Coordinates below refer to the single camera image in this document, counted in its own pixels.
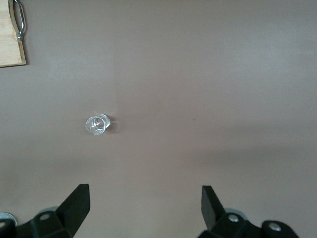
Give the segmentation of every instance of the small glass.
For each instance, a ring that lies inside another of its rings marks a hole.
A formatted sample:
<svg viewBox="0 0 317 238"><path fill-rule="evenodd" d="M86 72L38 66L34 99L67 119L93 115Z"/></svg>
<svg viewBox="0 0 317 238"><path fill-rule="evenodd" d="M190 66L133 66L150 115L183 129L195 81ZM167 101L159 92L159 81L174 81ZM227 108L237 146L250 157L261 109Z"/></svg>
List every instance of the small glass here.
<svg viewBox="0 0 317 238"><path fill-rule="evenodd" d="M110 124L110 117L106 114L100 114L87 120L86 129L93 135L100 135L110 126Z"/></svg>
<svg viewBox="0 0 317 238"><path fill-rule="evenodd" d="M0 213L0 219L11 219L14 221L15 225L17 226L18 222L16 220L16 218L11 214L11 213L8 213L8 212L1 212Z"/></svg>

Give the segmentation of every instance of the cutting board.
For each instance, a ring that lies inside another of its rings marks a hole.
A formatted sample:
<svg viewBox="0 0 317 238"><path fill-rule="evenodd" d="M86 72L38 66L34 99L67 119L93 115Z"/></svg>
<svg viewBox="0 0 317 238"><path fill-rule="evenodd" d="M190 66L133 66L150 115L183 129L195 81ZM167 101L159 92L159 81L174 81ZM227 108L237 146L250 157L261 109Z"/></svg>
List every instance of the cutting board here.
<svg viewBox="0 0 317 238"><path fill-rule="evenodd" d="M0 67L26 63L13 10L13 0L0 0Z"/></svg>

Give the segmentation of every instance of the wooden board edge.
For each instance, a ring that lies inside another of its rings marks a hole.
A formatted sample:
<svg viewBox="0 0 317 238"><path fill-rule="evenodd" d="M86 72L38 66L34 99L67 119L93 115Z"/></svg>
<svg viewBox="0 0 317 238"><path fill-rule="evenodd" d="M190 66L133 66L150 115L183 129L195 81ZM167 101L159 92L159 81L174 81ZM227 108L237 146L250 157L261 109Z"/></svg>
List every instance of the wooden board edge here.
<svg viewBox="0 0 317 238"><path fill-rule="evenodd" d="M18 28L18 25L16 23L16 19L15 19L15 16L14 16L13 0L8 0L8 6L9 6L9 13L10 13L10 17L11 17L11 22L12 22L13 28L15 30L15 34L17 35L17 32L19 32L19 28ZM16 37L16 39L17 39L17 42L18 42L18 45L19 45L19 50L20 50L20 55L21 55L21 63L19 63L19 64L11 64L11 65L2 65L0 67L10 67L10 66L18 66L18 65L25 65L26 64L23 43L17 37Z"/></svg>

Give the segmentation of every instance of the screw head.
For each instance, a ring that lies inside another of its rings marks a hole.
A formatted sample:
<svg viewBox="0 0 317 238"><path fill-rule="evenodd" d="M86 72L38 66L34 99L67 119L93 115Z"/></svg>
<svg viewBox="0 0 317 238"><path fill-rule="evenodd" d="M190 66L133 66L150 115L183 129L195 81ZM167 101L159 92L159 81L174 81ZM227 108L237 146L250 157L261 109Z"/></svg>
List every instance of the screw head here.
<svg viewBox="0 0 317 238"><path fill-rule="evenodd" d="M272 230L276 231L276 232L280 232L282 230L282 228L279 226L279 224L275 223L275 222L271 222L268 225Z"/></svg>
<svg viewBox="0 0 317 238"><path fill-rule="evenodd" d="M232 221L232 222L238 222L239 218L236 215L234 215L234 214L230 214L229 215L229 220Z"/></svg>

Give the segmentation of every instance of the metal handle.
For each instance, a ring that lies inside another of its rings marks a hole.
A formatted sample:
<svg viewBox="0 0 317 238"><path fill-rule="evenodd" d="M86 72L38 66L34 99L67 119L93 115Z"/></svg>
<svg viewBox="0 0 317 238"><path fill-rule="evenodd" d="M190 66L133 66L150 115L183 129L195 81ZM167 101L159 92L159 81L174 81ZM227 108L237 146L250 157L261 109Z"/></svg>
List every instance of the metal handle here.
<svg viewBox="0 0 317 238"><path fill-rule="evenodd" d="M19 7L19 12L20 12L20 17L21 17L21 30L19 31L19 34L18 34L18 39L20 41L23 41L23 37L24 37L24 29L25 29L25 20L24 20L24 13L23 13L23 8L22 8L22 5L21 3L19 2L19 0L14 0L17 4L18 4L18 7Z"/></svg>

